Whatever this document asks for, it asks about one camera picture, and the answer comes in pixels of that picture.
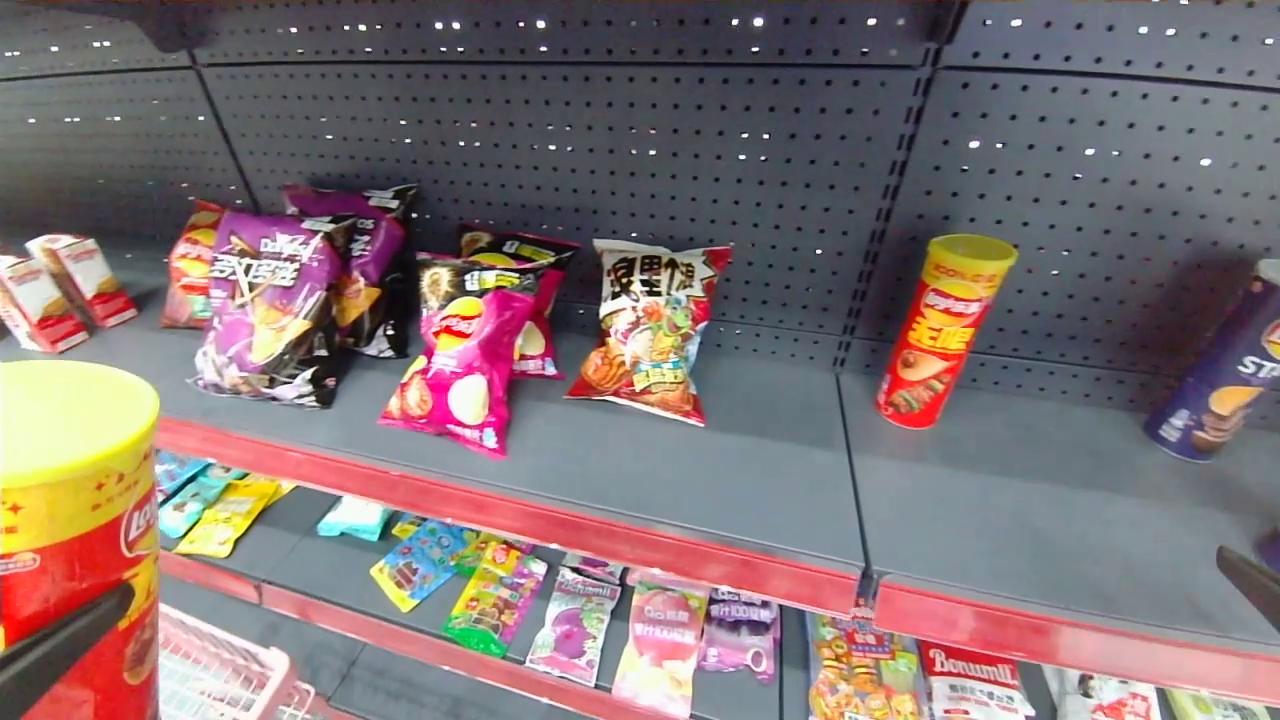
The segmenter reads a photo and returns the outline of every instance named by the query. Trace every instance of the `pink candy pack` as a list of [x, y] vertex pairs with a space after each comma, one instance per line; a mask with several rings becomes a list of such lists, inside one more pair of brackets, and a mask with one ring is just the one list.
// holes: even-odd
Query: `pink candy pack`
[[676, 717], [694, 707], [708, 588], [669, 575], [627, 574], [635, 584], [627, 646], [622, 648], [613, 694]]
[[541, 269], [421, 255], [419, 270], [426, 348], [401, 378], [379, 423], [506, 457], [507, 384]]

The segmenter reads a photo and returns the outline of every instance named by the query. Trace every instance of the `yellow can lid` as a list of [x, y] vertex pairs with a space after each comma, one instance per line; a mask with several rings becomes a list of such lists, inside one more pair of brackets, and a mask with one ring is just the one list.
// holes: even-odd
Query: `yellow can lid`
[[160, 396], [118, 368], [0, 363], [0, 489], [83, 474], [147, 442]]
[[940, 252], [956, 264], [989, 265], [1007, 269], [1018, 260], [1018, 249], [984, 234], [942, 234], [929, 241], [929, 251]]

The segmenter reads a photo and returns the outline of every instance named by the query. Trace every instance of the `potato chip image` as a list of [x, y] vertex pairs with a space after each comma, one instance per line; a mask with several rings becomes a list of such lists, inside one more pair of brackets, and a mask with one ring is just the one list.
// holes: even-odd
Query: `potato chip image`
[[516, 343], [516, 357], [541, 357], [547, 352], [547, 338], [532, 320], [525, 323], [525, 329], [520, 332], [520, 342]]
[[212, 228], [201, 228], [183, 233], [184, 240], [197, 242], [205, 247], [212, 247], [214, 241], [218, 240], [218, 231]]
[[269, 302], [253, 300], [250, 304], [253, 314], [253, 338], [250, 345], [250, 361], [262, 365], [284, 351], [294, 340], [311, 329], [311, 322], [297, 318], [289, 309], [279, 309]]
[[475, 373], [449, 388], [449, 411], [465, 425], [479, 425], [489, 415], [489, 380]]
[[1220, 387], [1208, 396], [1208, 409], [1222, 416], [1234, 415], [1262, 395], [1262, 391], [1263, 388], [1261, 387]]
[[937, 375], [952, 365], [955, 365], [954, 361], [942, 360], [925, 352], [906, 350], [897, 359], [897, 374], [909, 383], [918, 383]]
[[475, 260], [476, 263], [484, 263], [485, 265], [493, 265], [494, 268], [515, 268], [518, 265], [518, 263], [511, 258], [498, 252], [477, 252], [467, 256], [467, 260]]
[[356, 273], [347, 273], [338, 278], [337, 296], [334, 297], [334, 314], [338, 327], [346, 328], [355, 323], [362, 313], [374, 306], [381, 288], [365, 284], [365, 279]]

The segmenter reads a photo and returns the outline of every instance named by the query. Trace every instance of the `gray shelf board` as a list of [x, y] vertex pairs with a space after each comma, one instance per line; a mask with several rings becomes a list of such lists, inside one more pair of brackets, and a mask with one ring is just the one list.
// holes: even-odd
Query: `gray shelf board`
[[[288, 502], [288, 496], [279, 502]], [[454, 602], [462, 594], [467, 580], [454, 575], [426, 597], [410, 612], [401, 612], [383, 594], [369, 575], [369, 569], [396, 547], [398, 538], [389, 532], [379, 542], [339, 536], [324, 538], [314, 533], [300, 538], [292, 551], [264, 579], [265, 583], [343, 606], [371, 618], [411, 628], [422, 634], [447, 639], [442, 633]], [[252, 552], [252, 547], [244, 550]], [[547, 577], [538, 596], [521, 623], [507, 659], [522, 664], [541, 628], [547, 605], [554, 589], [554, 578], [563, 553], [538, 547], [539, 557], [547, 561]], [[617, 674], [618, 660], [627, 641], [627, 614], [631, 606], [631, 588], [625, 587], [613, 611], [604, 648], [600, 653], [600, 671], [596, 687], [608, 691]], [[694, 678], [694, 714], [707, 719], [776, 719], [780, 712], [780, 684], [762, 685], [746, 673], [698, 673]]]
[[287, 652], [298, 678], [324, 697], [337, 691], [365, 647], [346, 635], [172, 578], [161, 580], [160, 601], [252, 643]]
[[[302, 533], [315, 528], [333, 502], [332, 495], [303, 487], [293, 488], [253, 520], [236, 541], [236, 550], [228, 557], [192, 557], [261, 580], [289, 553]], [[159, 536], [164, 550], [173, 550], [179, 542], [164, 533]]]
[[330, 705], [370, 720], [576, 720], [580, 715], [480, 680], [365, 646]]
[[1280, 437], [1244, 430], [1197, 465], [1148, 441], [1138, 414], [974, 389], [957, 391], [933, 428], [906, 430], [876, 413], [876, 383], [840, 378], [878, 573], [960, 600], [1280, 652], [1280, 633], [1215, 566], [1219, 544], [1247, 551], [1275, 520]]
[[[154, 252], [113, 254], [111, 261], [141, 316], [60, 357], [147, 379], [169, 418], [849, 577], [861, 570], [829, 370], [700, 354], [695, 380], [707, 428], [612, 402], [564, 400], [572, 378], [517, 379], [508, 459], [498, 461], [444, 438], [376, 424], [410, 360], [356, 357], [328, 410], [196, 391], [187, 378], [200, 334], [157, 329], [165, 268]], [[595, 340], [573, 333], [556, 340], [561, 366], [576, 374]], [[37, 357], [47, 356], [19, 350], [13, 338], [0, 342], [0, 360]]]

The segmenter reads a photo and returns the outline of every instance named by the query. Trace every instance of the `lay's stax can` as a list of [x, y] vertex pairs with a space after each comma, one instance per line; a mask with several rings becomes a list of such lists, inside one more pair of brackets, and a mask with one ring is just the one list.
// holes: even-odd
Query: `lay's stax can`
[[123, 370], [0, 364], [0, 650], [122, 582], [124, 618], [26, 720], [156, 717], [160, 400]]
[[1183, 383], [1147, 418], [1147, 436], [1183, 460], [1207, 462], [1277, 378], [1280, 260], [1262, 260]]
[[1018, 250], [980, 234], [945, 234], [929, 241], [915, 299], [899, 334], [876, 405], [890, 423], [928, 428], [960, 377], [978, 325]]

